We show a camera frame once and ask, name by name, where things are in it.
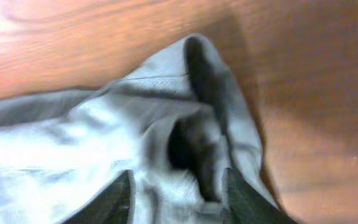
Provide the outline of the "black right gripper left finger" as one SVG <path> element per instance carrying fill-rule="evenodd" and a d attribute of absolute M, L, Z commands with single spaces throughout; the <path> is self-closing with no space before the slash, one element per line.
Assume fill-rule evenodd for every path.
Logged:
<path fill-rule="evenodd" d="M 133 220 L 133 172 L 125 170 L 63 224 L 128 224 Z"/>

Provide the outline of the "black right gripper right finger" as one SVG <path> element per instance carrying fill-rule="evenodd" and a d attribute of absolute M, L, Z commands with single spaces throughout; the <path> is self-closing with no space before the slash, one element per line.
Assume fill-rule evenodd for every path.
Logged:
<path fill-rule="evenodd" d="M 230 224 L 297 224 L 285 212 L 274 207 L 246 182 L 237 169 L 225 170 L 224 223 Z"/>

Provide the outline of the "grey shorts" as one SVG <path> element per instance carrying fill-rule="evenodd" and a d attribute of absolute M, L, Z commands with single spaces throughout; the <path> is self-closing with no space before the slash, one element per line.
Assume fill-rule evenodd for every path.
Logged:
<path fill-rule="evenodd" d="M 224 223 L 227 168 L 278 208 L 262 154 L 234 75 L 190 35 L 99 90 L 0 100 L 0 223 L 63 223 L 125 170 L 132 223 Z"/>

